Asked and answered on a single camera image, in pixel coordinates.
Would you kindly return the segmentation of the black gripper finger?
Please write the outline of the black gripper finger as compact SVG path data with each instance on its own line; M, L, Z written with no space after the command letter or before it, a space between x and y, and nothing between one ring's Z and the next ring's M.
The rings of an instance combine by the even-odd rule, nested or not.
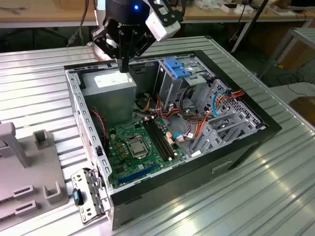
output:
M124 72L129 70L129 62L135 56L141 56L155 41L153 35L147 30L141 32L133 30L129 42L126 44L124 56Z
M122 28L100 28L92 33L93 42L108 57L115 59L119 71L125 71L125 57L122 55L122 42L125 32Z

